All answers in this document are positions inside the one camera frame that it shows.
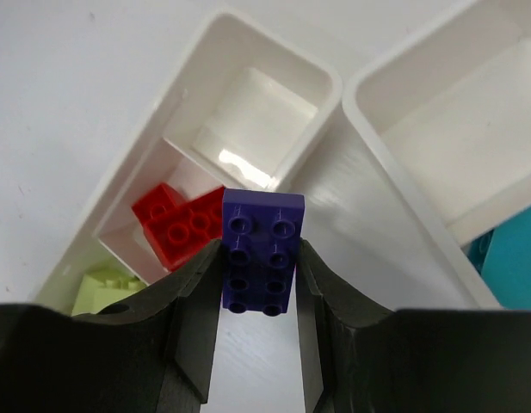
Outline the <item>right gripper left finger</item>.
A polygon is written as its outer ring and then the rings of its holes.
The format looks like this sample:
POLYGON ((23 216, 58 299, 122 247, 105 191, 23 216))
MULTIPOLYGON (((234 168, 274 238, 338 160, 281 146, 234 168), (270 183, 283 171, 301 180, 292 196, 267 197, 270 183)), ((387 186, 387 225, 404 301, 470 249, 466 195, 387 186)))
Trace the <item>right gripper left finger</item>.
POLYGON ((219 241, 96 314, 0 304, 0 412, 197 412, 208 400, 219 241))

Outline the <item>teal frog lily brick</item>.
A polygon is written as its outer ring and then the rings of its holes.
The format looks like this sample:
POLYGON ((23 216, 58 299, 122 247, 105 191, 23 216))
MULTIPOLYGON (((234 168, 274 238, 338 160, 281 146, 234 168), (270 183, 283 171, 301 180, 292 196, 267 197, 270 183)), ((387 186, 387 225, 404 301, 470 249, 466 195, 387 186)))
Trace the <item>teal frog lily brick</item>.
POLYGON ((466 255, 501 306, 531 310, 531 207, 473 240, 466 255))

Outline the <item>lime brick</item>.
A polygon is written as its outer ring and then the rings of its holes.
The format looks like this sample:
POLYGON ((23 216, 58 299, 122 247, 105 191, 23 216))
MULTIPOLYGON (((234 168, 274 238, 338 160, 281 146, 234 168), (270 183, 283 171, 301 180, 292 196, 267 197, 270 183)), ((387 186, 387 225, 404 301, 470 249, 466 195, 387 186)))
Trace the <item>lime brick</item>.
POLYGON ((146 284, 135 276, 119 269, 105 268, 83 275, 72 316, 99 311, 146 288, 146 284))

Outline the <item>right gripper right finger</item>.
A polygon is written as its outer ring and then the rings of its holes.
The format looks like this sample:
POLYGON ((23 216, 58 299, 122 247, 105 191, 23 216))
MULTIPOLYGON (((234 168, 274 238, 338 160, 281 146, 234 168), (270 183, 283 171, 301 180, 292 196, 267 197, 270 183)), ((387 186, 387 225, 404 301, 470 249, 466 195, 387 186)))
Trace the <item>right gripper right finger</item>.
POLYGON ((391 311, 307 241, 295 292, 309 412, 531 412, 531 311, 391 311))

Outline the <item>narrow white divided tray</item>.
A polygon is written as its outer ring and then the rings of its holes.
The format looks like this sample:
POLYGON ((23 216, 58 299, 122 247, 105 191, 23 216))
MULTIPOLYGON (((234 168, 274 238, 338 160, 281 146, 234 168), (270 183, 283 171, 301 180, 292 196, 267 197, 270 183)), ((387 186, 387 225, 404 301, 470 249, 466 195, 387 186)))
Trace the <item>narrow white divided tray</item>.
POLYGON ((90 199, 36 303, 71 311, 83 275, 164 277, 132 204, 161 182, 193 198, 215 185, 286 192, 324 136, 343 81, 307 47, 235 9, 209 16, 172 80, 90 199))

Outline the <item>red brick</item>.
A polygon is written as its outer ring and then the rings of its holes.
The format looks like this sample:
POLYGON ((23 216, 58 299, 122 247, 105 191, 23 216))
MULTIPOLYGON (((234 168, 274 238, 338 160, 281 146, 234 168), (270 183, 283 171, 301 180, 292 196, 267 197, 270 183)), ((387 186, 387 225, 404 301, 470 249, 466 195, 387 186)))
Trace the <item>red brick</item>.
POLYGON ((164 215, 191 213, 185 197, 166 182, 160 182, 138 198, 131 205, 131 210, 142 226, 161 219, 164 215))
POLYGON ((175 271, 222 234, 220 186, 180 206, 173 206, 142 224, 145 238, 164 268, 175 271))

